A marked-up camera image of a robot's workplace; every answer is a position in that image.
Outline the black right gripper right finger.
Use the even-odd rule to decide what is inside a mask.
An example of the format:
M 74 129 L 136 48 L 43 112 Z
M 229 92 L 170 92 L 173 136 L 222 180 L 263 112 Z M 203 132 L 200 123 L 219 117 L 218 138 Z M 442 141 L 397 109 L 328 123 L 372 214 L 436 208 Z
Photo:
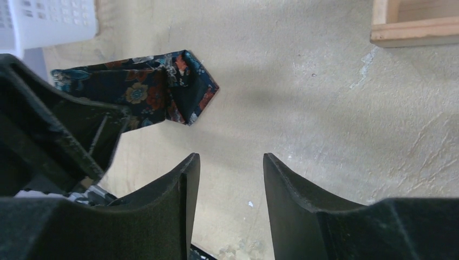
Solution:
M 457 198 L 339 197 L 263 158 L 276 259 L 458 259 Z

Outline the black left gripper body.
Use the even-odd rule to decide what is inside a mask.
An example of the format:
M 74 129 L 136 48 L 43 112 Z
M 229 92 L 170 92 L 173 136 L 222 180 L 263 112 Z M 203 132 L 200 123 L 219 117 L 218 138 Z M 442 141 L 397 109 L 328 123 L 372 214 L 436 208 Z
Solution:
M 99 103 L 56 90 L 19 64 L 1 65 L 1 155 L 20 189 L 67 193 L 100 180 L 100 128 Z

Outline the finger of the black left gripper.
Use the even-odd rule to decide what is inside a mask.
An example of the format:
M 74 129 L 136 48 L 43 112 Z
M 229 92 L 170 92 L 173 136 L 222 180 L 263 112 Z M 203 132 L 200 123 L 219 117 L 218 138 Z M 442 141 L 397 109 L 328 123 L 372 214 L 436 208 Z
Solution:
M 125 106 L 58 90 L 10 54 L 1 55 L 1 177 L 28 183 L 100 180 L 127 127 Z

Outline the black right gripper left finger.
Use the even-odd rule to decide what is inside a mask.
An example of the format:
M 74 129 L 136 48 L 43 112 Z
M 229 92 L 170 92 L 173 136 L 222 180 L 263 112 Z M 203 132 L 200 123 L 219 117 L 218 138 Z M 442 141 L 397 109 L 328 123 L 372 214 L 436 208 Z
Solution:
M 187 259 L 200 156 L 107 206 L 2 198 L 1 259 Z

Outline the navy floral patterned tie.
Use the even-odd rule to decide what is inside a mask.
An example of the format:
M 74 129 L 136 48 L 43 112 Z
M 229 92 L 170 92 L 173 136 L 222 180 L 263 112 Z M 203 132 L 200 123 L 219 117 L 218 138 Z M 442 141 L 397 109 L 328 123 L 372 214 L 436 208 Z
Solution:
M 219 90 L 188 50 L 54 69 L 54 85 L 74 97 L 129 107 L 128 130 L 165 120 L 190 126 Z

